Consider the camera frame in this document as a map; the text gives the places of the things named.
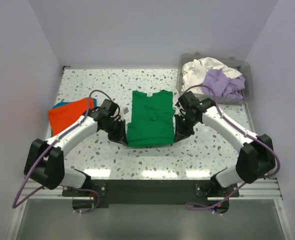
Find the green t shirt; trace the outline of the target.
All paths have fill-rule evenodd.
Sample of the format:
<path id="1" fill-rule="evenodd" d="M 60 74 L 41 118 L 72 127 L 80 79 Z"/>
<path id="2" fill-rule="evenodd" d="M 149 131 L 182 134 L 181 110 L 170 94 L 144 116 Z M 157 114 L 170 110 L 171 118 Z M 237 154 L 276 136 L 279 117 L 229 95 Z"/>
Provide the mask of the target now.
<path id="1" fill-rule="evenodd" d="M 133 91 L 131 121 L 126 138 L 130 148 L 159 147 L 174 143 L 173 92 L 152 94 Z"/>

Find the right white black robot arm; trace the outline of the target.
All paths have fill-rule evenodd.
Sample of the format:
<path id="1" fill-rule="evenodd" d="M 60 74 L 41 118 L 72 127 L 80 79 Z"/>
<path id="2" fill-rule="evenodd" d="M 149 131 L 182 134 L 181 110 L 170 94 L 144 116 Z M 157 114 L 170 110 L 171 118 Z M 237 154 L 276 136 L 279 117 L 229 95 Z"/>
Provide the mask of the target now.
<path id="1" fill-rule="evenodd" d="M 199 100 L 188 91 L 178 98 L 176 105 L 181 113 L 175 115 L 174 142 L 189 138 L 194 134 L 194 126 L 201 123 L 217 131 L 238 153 L 236 165 L 214 174 L 205 190 L 217 192 L 240 182 L 251 184 L 276 167 L 272 139 L 239 125 L 214 100 Z"/>

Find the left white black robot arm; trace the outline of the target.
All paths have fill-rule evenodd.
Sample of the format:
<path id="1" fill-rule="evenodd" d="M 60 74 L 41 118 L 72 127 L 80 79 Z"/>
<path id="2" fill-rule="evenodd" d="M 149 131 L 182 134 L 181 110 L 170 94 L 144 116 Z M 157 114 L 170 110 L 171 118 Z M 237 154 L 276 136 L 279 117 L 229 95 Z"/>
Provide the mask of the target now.
<path id="1" fill-rule="evenodd" d="M 28 152 L 24 175 L 49 190 L 59 186 L 92 190 L 91 177 L 83 171 L 66 168 L 65 157 L 98 131 L 106 132 L 109 141 L 127 146 L 126 122 L 119 113 L 119 105 L 105 99 L 101 106 L 87 109 L 59 134 L 46 140 L 34 140 Z"/>

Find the white crumpled t shirt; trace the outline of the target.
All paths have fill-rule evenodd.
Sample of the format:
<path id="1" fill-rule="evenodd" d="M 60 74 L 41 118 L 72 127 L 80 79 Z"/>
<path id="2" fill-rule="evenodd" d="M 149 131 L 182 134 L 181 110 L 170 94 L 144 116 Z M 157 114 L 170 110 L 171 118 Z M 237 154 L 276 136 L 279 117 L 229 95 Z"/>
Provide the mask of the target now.
<path id="1" fill-rule="evenodd" d="M 243 76 L 243 74 L 235 68 L 228 67 L 215 58 L 204 57 L 200 59 L 194 59 L 193 61 L 185 63 L 182 67 L 181 90 L 185 91 L 192 86 L 203 84 L 207 72 L 212 69 L 222 70 L 223 73 L 229 78 Z"/>

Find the lavender crumpled t shirt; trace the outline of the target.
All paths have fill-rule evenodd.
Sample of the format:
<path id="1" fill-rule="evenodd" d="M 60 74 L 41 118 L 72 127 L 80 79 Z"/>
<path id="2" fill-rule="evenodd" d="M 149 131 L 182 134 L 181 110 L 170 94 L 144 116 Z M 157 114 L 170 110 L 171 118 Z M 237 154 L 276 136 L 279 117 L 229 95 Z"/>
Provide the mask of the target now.
<path id="1" fill-rule="evenodd" d="M 240 91 L 245 89 L 245 81 L 246 79 L 242 75 L 230 78 L 221 69 L 211 69 L 204 78 L 202 83 L 204 87 L 201 87 L 201 90 L 205 95 L 212 96 L 213 93 L 205 87 L 207 86 L 214 91 L 216 97 L 243 100 L 244 97 Z"/>

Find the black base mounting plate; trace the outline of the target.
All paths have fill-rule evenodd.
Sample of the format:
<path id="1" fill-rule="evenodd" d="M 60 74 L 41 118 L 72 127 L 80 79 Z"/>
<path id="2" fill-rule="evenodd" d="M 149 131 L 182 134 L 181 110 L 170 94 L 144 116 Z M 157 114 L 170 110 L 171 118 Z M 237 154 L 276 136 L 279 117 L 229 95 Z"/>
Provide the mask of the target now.
<path id="1" fill-rule="evenodd" d="M 86 190 L 64 187 L 74 210 L 108 208 L 111 205 L 183 205 L 191 210 L 209 208 L 215 213 L 229 209 L 230 197 L 239 187 L 212 186 L 210 180 L 92 180 Z"/>

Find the clear plastic bin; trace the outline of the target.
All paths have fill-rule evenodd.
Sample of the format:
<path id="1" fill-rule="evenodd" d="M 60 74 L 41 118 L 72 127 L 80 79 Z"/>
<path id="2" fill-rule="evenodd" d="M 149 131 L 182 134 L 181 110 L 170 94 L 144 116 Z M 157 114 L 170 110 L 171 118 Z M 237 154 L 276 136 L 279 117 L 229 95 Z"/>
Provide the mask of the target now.
<path id="1" fill-rule="evenodd" d="M 184 91 L 181 90 L 182 87 L 182 67 L 184 64 L 188 62 L 192 62 L 194 59 L 199 60 L 202 58 L 206 58 L 210 56 L 205 56 L 201 54 L 183 54 L 180 56 L 179 59 L 179 66 L 178 66 L 178 73 L 177 73 L 177 81 L 176 81 L 176 88 L 179 91 L 180 94 L 182 94 Z M 236 60 L 234 58 L 223 58 L 218 57 L 214 58 L 223 64 L 227 65 L 230 68 L 235 68 L 239 72 L 243 74 L 243 77 L 245 78 L 245 89 L 240 91 L 239 93 L 243 96 L 243 99 L 230 99 L 230 98 L 224 98 L 224 97 L 217 97 L 217 100 L 220 104 L 225 105 L 242 105 L 243 103 L 249 101 L 253 96 L 253 88 L 252 88 L 252 76 L 251 76 L 251 68 L 250 65 L 243 61 L 243 60 Z"/>

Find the aluminium frame rail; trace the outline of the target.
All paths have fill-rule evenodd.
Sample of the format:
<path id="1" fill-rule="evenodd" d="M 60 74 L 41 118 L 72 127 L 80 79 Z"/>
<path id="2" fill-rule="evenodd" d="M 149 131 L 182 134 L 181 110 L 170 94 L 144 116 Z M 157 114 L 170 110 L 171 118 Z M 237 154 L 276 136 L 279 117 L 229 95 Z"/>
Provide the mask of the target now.
<path id="1" fill-rule="evenodd" d="M 63 187 L 49 190 L 40 189 L 28 199 L 62 199 Z M 254 183 L 246 184 L 239 191 L 239 196 L 233 195 L 230 199 L 240 200 L 281 200 L 282 193 L 276 179 L 259 179 Z"/>

